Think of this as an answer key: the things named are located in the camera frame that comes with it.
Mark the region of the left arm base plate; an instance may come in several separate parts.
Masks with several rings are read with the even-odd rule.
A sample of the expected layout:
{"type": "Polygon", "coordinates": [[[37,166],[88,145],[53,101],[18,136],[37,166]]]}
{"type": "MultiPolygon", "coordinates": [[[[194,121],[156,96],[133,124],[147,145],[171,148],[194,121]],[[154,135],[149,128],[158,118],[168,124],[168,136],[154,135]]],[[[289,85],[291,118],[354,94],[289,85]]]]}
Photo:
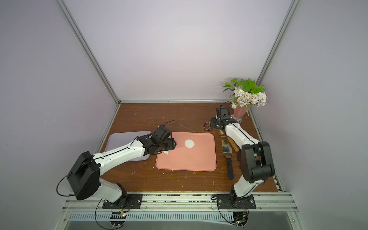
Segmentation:
{"type": "Polygon", "coordinates": [[[116,202],[105,201],[102,209],[140,209],[143,194],[123,194],[116,202]]]}

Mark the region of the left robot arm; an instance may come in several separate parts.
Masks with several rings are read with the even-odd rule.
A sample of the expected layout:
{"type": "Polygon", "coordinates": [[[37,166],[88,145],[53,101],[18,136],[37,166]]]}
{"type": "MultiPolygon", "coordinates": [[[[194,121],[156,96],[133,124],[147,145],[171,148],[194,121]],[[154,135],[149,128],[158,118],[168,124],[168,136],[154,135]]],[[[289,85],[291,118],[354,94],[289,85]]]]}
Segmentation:
{"type": "Polygon", "coordinates": [[[133,141],[110,151],[92,155],[80,154],[66,178],[77,200],[96,197],[117,206],[127,204],[128,195],[120,184],[113,184],[101,178],[109,170],[132,159],[146,155],[157,155],[174,150],[176,142],[172,132],[164,125],[155,132],[136,136],[133,141]]]}

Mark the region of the small dough piece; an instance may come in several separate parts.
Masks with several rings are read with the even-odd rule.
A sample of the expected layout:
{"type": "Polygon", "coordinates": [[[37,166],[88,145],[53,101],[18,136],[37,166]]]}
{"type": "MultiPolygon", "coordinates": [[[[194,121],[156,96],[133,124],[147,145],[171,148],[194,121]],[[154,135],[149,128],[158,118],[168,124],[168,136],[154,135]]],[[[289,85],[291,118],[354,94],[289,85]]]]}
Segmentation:
{"type": "Polygon", "coordinates": [[[195,143],[193,140],[186,140],[185,141],[185,146],[189,149],[193,148],[195,146],[195,143]]]}

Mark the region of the wooden rolling pin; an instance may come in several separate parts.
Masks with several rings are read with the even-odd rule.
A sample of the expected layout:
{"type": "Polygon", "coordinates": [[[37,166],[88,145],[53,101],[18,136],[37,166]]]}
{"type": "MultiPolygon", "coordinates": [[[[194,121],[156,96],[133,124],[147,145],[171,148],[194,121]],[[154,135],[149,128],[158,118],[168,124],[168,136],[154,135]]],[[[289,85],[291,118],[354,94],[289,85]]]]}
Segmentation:
{"type": "Polygon", "coordinates": [[[226,138],[226,140],[229,142],[229,144],[231,145],[231,147],[233,148],[235,153],[238,153],[240,148],[237,146],[237,144],[234,142],[234,140],[230,137],[228,137],[224,132],[222,132],[221,130],[219,130],[219,136],[222,138],[226,138]]]}

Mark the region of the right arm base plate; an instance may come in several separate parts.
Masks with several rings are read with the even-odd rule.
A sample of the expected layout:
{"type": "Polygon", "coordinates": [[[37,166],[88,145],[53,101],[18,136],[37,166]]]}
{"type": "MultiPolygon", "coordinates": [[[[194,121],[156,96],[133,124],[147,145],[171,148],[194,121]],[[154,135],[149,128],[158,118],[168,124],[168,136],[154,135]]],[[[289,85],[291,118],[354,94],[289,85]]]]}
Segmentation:
{"type": "Polygon", "coordinates": [[[252,194],[245,197],[237,197],[234,193],[216,194],[211,199],[216,201],[219,209],[256,209],[252,194]]]}

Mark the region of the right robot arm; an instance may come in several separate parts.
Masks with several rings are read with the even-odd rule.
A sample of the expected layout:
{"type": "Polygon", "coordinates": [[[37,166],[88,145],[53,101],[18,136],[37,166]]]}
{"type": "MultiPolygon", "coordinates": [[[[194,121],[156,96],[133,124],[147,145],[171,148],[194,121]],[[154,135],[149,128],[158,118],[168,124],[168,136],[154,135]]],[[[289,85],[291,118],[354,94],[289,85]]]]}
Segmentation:
{"type": "Polygon", "coordinates": [[[222,131],[234,141],[241,151],[241,177],[232,187],[232,196],[248,197],[259,185],[275,175],[270,144],[266,141],[259,141],[248,134],[231,117],[227,107],[219,106],[216,113],[217,115],[209,121],[209,127],[222,131]]]}

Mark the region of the pink silicone mat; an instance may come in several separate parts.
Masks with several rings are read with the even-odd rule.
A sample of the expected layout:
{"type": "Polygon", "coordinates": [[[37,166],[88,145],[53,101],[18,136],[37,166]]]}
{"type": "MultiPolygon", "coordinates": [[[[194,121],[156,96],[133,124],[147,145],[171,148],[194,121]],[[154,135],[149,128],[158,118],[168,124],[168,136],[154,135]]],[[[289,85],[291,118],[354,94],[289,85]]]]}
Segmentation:
{"type": "Polygon", "coordinates": [[[175,150],[161,153],[156,159],[156,168],[161,170],[213,172],[217,168],[215,137],[209,133],[173,132],[177,145],[175,150]],[[191,149],[186,140],[193,140],[191,149]]]}

